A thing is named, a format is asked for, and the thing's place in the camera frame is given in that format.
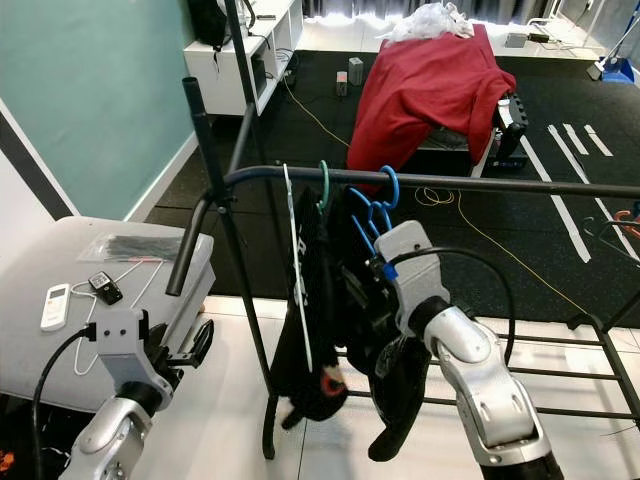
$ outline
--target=clothes rack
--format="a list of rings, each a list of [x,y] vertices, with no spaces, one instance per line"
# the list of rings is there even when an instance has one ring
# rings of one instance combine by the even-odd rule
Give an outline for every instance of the clothes rack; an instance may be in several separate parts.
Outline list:
[[[241,79],[243,81],[245,96],[247,99],[247,113],[245,114],[245,120],[242,124],[243,127],[240,130],[240,135],[238,136],[236,142],[233,154],[235,160],[231,163],[231,166],[225,176],[222,173],[222,169],[220,167],[220,163],[215,151],[211,126],[209,125],[209,121],[204,110],[204,104],[202,101],[202,96],[200,94],[198,82],[195,78],[186,78],[183,80],[185,94],[189,103],[192,121],[194,124],[198,142],[200,144],[203,161],[209,175],[211,188],[201,196],[196,206],[194,207],[192,218],[190,219],[189,224],[185,229],[182,243],[180,245],[180,251],[174,263],[166,293],[168,295],[174,296],[179,296],[181,294],[182,287],[189,268],[189,262],[196,245],[197,237],[200,232],[204,216],[209,206],[211,204],[214,204],[216,206],[217,212],[221,217],[222,225],[224,227],[226,240],[229,245],[230,256],[234,265],[235,274],[238,278],[240,294],[242,296],[247,313],[249,326],[256,347],[256,352],[258,355],[258,360],[260,362],[265,386],[267,389],[268,401],[262,431],[262,451],[265,458],[272,459],[275,456],[275,448],[273,445],[273,428],[275,422],[276,406],[278,403],[278,395],[275,393],[275,388],[271,379],[270,367],[253,304],[253,295],[251,293],[249,275],[242,256],[240,240],[233,219],[230,196],[233,187],[243,182],[261,179],[263,181],[267,181],[268,184],[268,180],[273,178],[278,178],[284,181],[284,172],[282,167],[267,166],[266,164],[264,150],[262,147],[262,139],[260,138],[260,130],[258,128],[259,121],[257,115],[255,115],[253,107],[253,105],[255,105],[255,99],[253,98],[253,91],[251,89],[246,56],[244,55],[244,48],[242,46],[242,36],[240,33],[240,27],[238,25],[238,17],[235,14],[235,2],[234,0],[225,0],[225,3],[227,7],[227,18],[230,22],[237,60],[240,64]],[[258,150],[262,166],[248,167],[238,170],[237,167],[240,164],[240,158],[242,157],[242,152],[244,152],[249,131],[252,132],[253,141],[255,143],[255,147]],[[288,170],[289,177],[293,180],[306,180],[318,183],[324,181],[323,172],[320,169],[290,167]],[[511,181],[486,178],[440,177],[409,174],[398,174],[397,178],[398,182],[402,186],[426,186],[431,188],[448,188],[452,190],[460,189],[491,192],[519,192],[542,195],[567,194],[588,197],[640,198],[640,187],[633,186]],[[385,173],[380,172],[329,170],[329,180],[330,182],[339,184],[353,183],[382,185],[389,182],[389,177]],[[267,196],[270,205],[271,216],[273,217],[274,227],[276,231],[275,234],[277,236],[277,240],[282,252],[284,244],[282,243],[282,237],[276,223],[275,202],[273,199],[273,192],[270,189],[270,185],[267,189]],[[630,300],[630,302],[637,302],[639,299],[640,294],[636,295],[633,299]],[[631,379],[629,378],[622,360],[620,359],[620,356],[616,351],[615,345],[613,344],[611,337],[607,333],[610,328],[615,326],[616,321],[618,321],[625,314],[625,309],[628,307],[628,305],[629,304],[625,305],[621,309],[621,311],[618,314],[614,315],[608,322],[602,322],[596,317],[582,315],[575,317],[568,323],[568,326],[571,329],[577,328],[579,324],[589,324],[594,329],[597,340],[578,340],[524,335],[515,336],[516,341],[537,341],[542,343],[555,343],[563,345],[601,347],[607,357],[607,360],[609,361],[613,374],[604,375],[529,368],[511,368],[511,371],[515,373],[543,376],[584,378],[617,382],[629,408],[629,413],[545,407],[537,408],[539,413],[551,415],[569,415],[578,417],[633,420],[640,430],[640,399],[638,398]],[[371,396],[370,392],[366,391],[351,391],[350,395],[354,397]],[[425,397],[424,402],[440,405],[455,405],[454,400],[432,397]]]

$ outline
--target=white wall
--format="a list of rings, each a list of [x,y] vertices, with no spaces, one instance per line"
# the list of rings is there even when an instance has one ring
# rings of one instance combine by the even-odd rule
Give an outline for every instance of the white wall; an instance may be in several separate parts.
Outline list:
[[[0,273],[53,218],[0,150]]]

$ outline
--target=small box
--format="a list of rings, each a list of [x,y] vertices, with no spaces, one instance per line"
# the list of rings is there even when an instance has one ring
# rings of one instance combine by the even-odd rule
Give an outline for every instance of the small box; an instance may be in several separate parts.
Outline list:
[[[522,48],[527,42],[529,35],[526,33],[510,33],[504,46],[507,48]]]
[[[336,95],[347,96],[347,72],[338,72],[336,76]]]
[[[349,59],[349,82],[356,87],[362,85],[363,63],[358,57]]]

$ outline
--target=white tape line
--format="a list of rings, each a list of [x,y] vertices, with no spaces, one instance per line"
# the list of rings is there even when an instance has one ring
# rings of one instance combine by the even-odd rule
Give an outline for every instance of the white tape line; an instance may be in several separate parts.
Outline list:
[[[602,142],[602,140],[600,140],[600,137],[591,125],[585,125],[584,129],[589,134],[589,138],[593,140],[593,143],[596,144],[596,147],[600,149],[605,157],[613,157],[613,153],[611,153],[611,150],[609,150],[607,146]]]
[[[567,131],[567,135],[569,135],[569,138],[578,149],[578,152],[580,152],[582,155],[589,155],[589,152],[587,152],[587,149],[584,147],[584,144],[578,138],[578,135],[576,135],[576,131],[573,129],[573,127],[568,123],[563,123],[562,125],[564,126],[564,129]]]
[[[529,143],[529,140],[527,140],[527,137],[525,137],[524,135],[520,137],[520,144],[529,156],[529,160],[531,160],[531,163],[538,172],[538,175],[540,175],[542,181],[550,182],[551,177],[549,177],[549,174],[542,166],[542,162],[540,162],[538,155],[536,155],[536,152],[533,150],[533,147]],[[560,218],[562,219],[567,232],[569,232],[569,238],[571,239],[573,246],[578,252],[578,255],[584,263],[587,263],[589,260],[591,260],[591,255],[589,254],[589,250],[587,250],[587,246],[585,245],[584,240],[582,240],[582,237],[580,236],[578,227],[576,227],[573,218],[571,218],[571,214],[569,213],[567,206],[564,204],[564,200],[562,200],[562,198],[558,195],[551,195],[551,200],[553,200],[553,204],[556,206],[556,210],[558,210]]]
[[[554,140],[556,141],[556,143],[560,147],[560,150],[562,150],[562,153],[564,153],[565,157],[567,157],[567,160],[569,160],[569,163],[571,164],[573,169],[576,171],[576,173],[578,174],[578,176],[580,177],[582,182],[586,183],[586,184],[591,183],[591,182],[589,182],[589,179],[587,178],[587,175],[584,173],[584,170],[582,169],[582,167],[580,166],[580,164],[576,160],[576,157],[573,156],[573,153],[571,153],[571,150],[569,150],[569,147],[567,146],[567,144],[564,142],[564,140],[562,139],[562,137],[558,133],[558,130],[556,129],[556,127],[554,127],[553,125],[549,125],[549,133],[551,133],[551,136],[554,138]],[[598,205],[598,207],[600,207],[600,210],[602,210],[602,213],[604,214],[605,218],[608,221],[612,221],[613,217],[609,213],[609,210],[607,210],[607,207],[605,207],[605,205],[602,202],[602,200],[600,200],[599,198],[596,198],[595,200],[596,200],[596,204]],[[639,260],[638,259],[638,254],[636,253],[636,251],[633,249],[633,247],[629,243],[629,240],[627,240],[627,237],[624,236],[624,233],[622,233],[622,230],[620,230],[620,228],[617,227],[617,226],[614,226],[613,229],[615,230],[616,234],[618,235],[618,238],[620,239],[620,243],[622,243],[622,246],[627,251],[627,253],[634,260]]]

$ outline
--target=black floor mat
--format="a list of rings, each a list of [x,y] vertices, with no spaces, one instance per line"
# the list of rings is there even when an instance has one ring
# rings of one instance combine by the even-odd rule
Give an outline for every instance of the black floor mat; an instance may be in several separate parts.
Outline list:
[[[349,142],[362,87],[349,85],[346,98],[336,97],[333,94],[335,72],[345,70],[348,58],[352,56],[362,59],[365,72],[368,72],[375,54],[302,51],[298,56],[300,67],[295,95],[329,130]],[[589,150],[588,156],[577,152],[576,156],[592,183],[637,184],[640,177],[636,173],[635,156],[640,142],[640,92],[636,87],[592,82],[585,72],[592,62],[511,57],[497,60],[503,69],[516,76],[518,93],[530,121],[527,137],[553,180],[580,181],[547,131],[547,126],[553,124],[566,139],[562,123],[570,123]],[[346,147],[322,132],[282,87],[274,93],[260,121],[270,164],[286,162],[315,167],[319,160],[325,159],[332,167],[344,166]],[[604,157],[595,148],[584,132],[585,124],[595,128],[614,157]],[[239,118],[215,119],[213,131],[224,164],[228,163],[239,126]],[[468,159],[464,157],[452,159],[420,154],[404,170],[456,174],[461,169],[464,171],[466,161]],[[249,146],[242,166],[255,164],[258,164],[256,151]],[[520,171],[488,170],[484,176],[539,180],[531,165]],[[159,201],[149,221],[170,225],[186,223],[186,209],[194,205],[206,185],[199,155],[194,154]],[[294,191],[299,194],[303,187],[302,182],[296,182]],[[288,223],[283,181],[274,181],[274,192],[278,223],[286,241]],[[519,318],[567,321],[577,313],[574,306],[469,228],[460,218],[456,205],[422,207],[417,205],[414,193],[413,189],[403,189],[400,205],[394,212],[395,221],[415,218],[424,225],[434,244],[472,248],[499,265],[515,292]],[[240,185],[234,194],[238,230],[247,244],[244,254],[253,293],[260,297],[285,298],[273,222],[267,217],[264,182]],[[604,220],[593,199],[564,197],[564,200],[579,227],[587,216]],[[615,212],[630,208],[632,200],[604,199],[604,202],[611,212]],[[583,237],[592,260],[584,264],[549,197],[469,192],[463,194],[462,205],[467,217],[478,228],[503,243],[589,312],[608,318],[635,293],[640,270],[626,258],[586,236]],[[213,292],[237,295],[239,291],[222,224],[216,222],[216,215],[212,212],[206,222],[206,231],[213,231],[216,239],[212,261],[217,279]],[[640,251],[640,242],[631,241]],[[454,258],[444,258],[442,264],[443,281],[455,297],[464,299],[478,314],[505,314],[503,293],[481,265]],[[640,312],[633,312],[623,324],[640,327]]]

